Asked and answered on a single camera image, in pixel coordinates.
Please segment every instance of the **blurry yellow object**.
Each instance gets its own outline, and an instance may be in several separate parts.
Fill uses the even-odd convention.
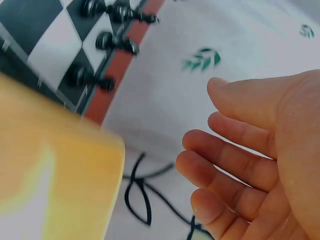
[[[0,74],[0,240],[102,240],[123,141]]]

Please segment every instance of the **chessboard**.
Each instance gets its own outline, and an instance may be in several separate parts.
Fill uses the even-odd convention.
[[[146,2],[100,1],[107,6],[127,4],[133,10]],[[95,86],[68,86],[70,66],[82,64],[102,75],[112,51],[96,49],[97,36],[121,35],[130,24],[114,22],[106,12],[83,17],[82,4],[83,0],[0,0],[0,56],[5,58],[0,70],[78,113]]]

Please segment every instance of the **black chess piece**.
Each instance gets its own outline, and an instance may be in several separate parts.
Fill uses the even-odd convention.
[[[84,65],[74,64],[69,70],[69,86],[83,87],[85,85],[98,85],[103,90],[112,92],[115,88],[115,80],[112,77],[98,78],[94,76]]]
[[[132,10],[129,5],[124,3],[115,3],[106,6],[99,0],[84,0],[81,7],[81,14],[84,17],[94,17],[103,12],[109,14],[117,23],[125,23],[130,20],[138,20],[139,22],[148,24],[160,22],[155,14],[145,14],[137,10]]]
[[[130,38],[120,38],[107,31],[103,31],[98,35],[95,47],[100,50],[107,50],[109,48],[122,49],[135,56],[139,53],[139,46]]]

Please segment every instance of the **leaf pattern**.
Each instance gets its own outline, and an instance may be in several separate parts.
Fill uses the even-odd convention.
[[[185,61],[183,69],[189,68],[192,64],[194,64],[194,63],[190,60]]]
[[[206,70],[207,67],[209,67],[210,63],[211,63],[211,57],[206,58],[202,66],[202,72]]]
[[[200,67],[200,65],[201,65],[201,62],[200,62],[200,61],[199,61],[199,62],[195,62],[195,63],[193,64],[191,70],[193,71],[193,70],[197,69],[198,67]]]
[[[212,52],[212,49],[211,48],[201,48],[198,52],[199,53]]]
[[[221,62],[221,57],[217,51],[212,48],[203,47],[198,50],[196,54],[192,55],[193,60],[185,60],[183,69],[190,69],[193,72],[196,69],[201,69],[202,72],[208,69],[208,67],[212,64],[215,67]]]
[[[221,57],[219,53],[215,52],[214,54],[214,66],[217,66],[221,62]]]
[[[315,32],[307,24],[301,25],[300,35],[308,39],[314,39],[316,36]]]
[[[195,58],[197,58],[197,59],[203,59],[204,58],[204,56],[202,56],[202,55],[199,55],[199,54],[195,54],[195,55],[193,55]]]

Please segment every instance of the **palm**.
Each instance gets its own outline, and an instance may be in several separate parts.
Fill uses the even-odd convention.
[[[274,135],[219,112],[208,122],[219,135],[271,158],[200,130],[184,136],[187,150],[178,156],[177,169],[201,188],[193,193],[191,203],[196,217],[200,214],[199,219],[212,236],[217,240],[308,240],[279,180]]]

